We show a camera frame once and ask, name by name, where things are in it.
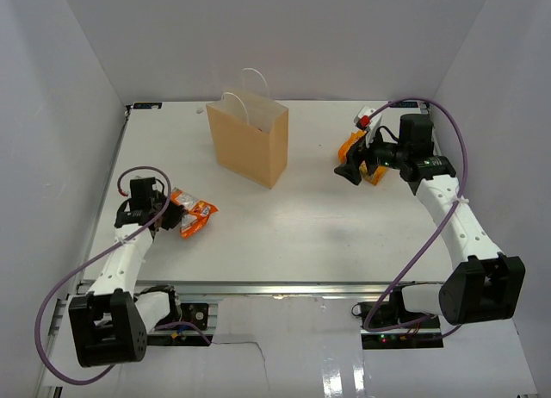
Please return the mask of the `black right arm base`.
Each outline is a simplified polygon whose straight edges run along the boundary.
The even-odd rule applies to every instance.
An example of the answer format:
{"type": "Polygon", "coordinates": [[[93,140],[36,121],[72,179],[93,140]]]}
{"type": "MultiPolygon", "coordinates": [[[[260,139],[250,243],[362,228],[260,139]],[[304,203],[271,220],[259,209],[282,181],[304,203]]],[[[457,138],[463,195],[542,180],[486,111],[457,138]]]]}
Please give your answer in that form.
{"type": "Polygon", "coordinates": [[[440,320],[416,322],[423,314],[406,312],[402,307],[384,302],[369,323],[370,332],[363,323],[374,306],[373,302],[357,302],[350,310],[361,324],[361,341],[364,351],[390,351],[443,348],[440,320]]]}

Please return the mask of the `blue label right corner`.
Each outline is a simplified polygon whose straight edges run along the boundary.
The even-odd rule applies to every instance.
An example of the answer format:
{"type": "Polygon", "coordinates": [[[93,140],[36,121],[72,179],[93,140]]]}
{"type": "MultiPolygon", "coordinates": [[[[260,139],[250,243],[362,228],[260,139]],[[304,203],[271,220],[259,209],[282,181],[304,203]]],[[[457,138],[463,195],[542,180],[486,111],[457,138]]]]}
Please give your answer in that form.
{"type": "Polygon", "coordinates": [[[396,102],[389,102],[391,109],[418,109],[419,103],[414,100],[402,100],[396,102]]]}

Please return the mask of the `blue label corner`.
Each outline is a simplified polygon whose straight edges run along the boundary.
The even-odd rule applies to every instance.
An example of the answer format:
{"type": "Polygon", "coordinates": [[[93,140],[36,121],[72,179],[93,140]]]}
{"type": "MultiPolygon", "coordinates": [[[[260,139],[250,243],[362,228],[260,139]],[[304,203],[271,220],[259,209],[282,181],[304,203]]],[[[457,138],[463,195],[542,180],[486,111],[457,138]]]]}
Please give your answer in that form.
{"type": "Polygon", "coordinates": [[[418,109],[419,103],[414,100],[402,100],[396,102],[389,102],[391,109],[418,109]]]}
{"type": "Polygon", "coordinates": [[[132,105],[132,109],[152,109],[152,110],[155,110],[155,109],[161,109],[162,106],[163,106],[163,104],[158,103],[158,102],[155,102],[155,103],[140,102],[140,103],[134,103],[132,105]]]}

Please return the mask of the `orange Fox's candy bag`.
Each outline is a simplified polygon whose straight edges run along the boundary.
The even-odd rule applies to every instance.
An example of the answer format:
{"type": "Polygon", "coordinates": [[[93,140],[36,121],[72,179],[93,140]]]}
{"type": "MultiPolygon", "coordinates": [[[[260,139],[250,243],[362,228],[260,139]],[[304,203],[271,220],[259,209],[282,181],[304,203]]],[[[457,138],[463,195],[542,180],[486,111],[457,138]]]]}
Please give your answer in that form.
{"type": "Polygon", "coordinates": [[[178,188],[171,191],[170,199],[176,205],[184,208],[184,214],[180,221],[180,235],[183,239],[188,239],[198,233],[208,223],[211,215],[219,211],[212,203],[178,188]]]}

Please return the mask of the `blue label left corner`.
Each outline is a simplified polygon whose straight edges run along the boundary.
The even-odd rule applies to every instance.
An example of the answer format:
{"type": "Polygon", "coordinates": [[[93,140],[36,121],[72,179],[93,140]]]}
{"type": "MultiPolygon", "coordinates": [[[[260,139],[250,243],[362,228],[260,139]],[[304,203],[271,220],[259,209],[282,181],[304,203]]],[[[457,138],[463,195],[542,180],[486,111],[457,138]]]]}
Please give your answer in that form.
{"type": "Polygon", "coordinates": [[[158,102],[155,102],[155,103],[140,102],[140,103],[134,103],[132,105],[132,109],[152,109],[152,110],[155,110],[155,109],[161,109],[162,106],[163,106],[163,104],[158,103],[158,102]]]}

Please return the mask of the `brown paper bag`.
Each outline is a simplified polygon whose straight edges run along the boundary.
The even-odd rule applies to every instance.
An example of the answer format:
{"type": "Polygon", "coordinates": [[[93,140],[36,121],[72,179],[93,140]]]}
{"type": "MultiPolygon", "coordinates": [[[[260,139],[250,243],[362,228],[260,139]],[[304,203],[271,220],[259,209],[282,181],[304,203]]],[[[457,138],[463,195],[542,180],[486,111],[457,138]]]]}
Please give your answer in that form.
{"type": "Polygon", "coordinates": [[[273,189],[288,165],[288,108],[242,86],[206,110],[218,164],[273,189]]]}

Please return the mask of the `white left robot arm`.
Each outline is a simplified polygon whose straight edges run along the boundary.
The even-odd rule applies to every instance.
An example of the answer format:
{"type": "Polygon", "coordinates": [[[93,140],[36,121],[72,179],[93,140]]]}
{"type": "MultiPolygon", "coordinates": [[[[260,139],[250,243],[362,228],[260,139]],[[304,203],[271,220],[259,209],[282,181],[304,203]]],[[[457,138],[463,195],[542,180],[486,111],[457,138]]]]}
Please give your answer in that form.
{"type": "Polygon", "coordinates": [[[72,298],[68,315],[77,360],[84,368],[139,362],[147,335],[172,328],[181,318],[176,289],[157,285],[137,293],[145,255],[159,229],[179,225],[186,210],[167,199],[155,177],[130,181],[129,197],[117,209],[115,241],[99,277],[85,295],[72,298]]]}

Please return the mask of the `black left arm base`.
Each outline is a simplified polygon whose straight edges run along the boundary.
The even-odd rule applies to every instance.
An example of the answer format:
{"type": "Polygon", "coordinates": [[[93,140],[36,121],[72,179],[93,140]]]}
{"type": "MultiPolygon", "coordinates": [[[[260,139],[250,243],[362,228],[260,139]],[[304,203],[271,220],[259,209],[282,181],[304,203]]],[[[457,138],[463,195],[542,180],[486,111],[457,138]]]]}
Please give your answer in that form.
{"type": "Polygon", "coordinates": [[[166,316],[163,322],[157,326],[170,325],[160,331],[155,331],[152,326],[152,318],[158,316],[154,306],[146,306],[144,303],[137,304],[137,309],[143,318],[146,327],[150,327],[148,333],[148,346],[200,346],[208,347],[212,340],[212,335],[207,334],[209,319],[211,317],[211,308],[207,303],[181,303],[180,320],[191,323],[202,334],[198,333],[192,326],[176,325],[169,316],[166,316]]]}

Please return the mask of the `orange yellow candy bag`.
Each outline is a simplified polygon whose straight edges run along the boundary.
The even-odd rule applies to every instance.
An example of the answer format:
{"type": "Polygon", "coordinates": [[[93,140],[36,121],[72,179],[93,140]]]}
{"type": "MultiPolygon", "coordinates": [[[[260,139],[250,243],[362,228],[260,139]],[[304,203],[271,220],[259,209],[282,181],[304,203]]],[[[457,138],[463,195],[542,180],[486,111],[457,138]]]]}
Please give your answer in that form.
{"type": "MultiPolygon", "coordinates": [[[[346,161],[347,152],[349,151],[351,146],[354,145],[362,136],[363,131],[361,130],[353,132],[350,134],[350,137],[340,146],[337,152],[337,158],[340,164],[346,161]]],[[[373,173],[370,173],[367,164],[362,163],[359,171],[362,175],[362,178],[366,182],[371,183],[372,185],[377,185],[388,172],[388,168],[384,166],[379,166],[373,173]]]]}

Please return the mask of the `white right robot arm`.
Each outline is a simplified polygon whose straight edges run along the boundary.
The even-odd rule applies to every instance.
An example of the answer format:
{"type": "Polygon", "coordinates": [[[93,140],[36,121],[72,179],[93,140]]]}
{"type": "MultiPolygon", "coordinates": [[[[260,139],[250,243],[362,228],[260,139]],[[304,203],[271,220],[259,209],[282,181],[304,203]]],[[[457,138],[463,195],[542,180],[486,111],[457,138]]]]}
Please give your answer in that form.
{"type": "Polygon", "coordinates": [[[444,283],[398,283],[383,298],[384,315],[401,328],[424,315],[440,315],[454,326],[510,319],[525,266],[520,257],[505,255],[483,230],[453,165],[435,152],[430,117],[402,115],[399,133],[389,142],[383,138],[381,120],[369,107],[359,111],[355,124],[361,135],[335,173],[359,184],[362,168],[370,174],[381,167],[399,171],[435,222],[452,264],[444,283]]]}

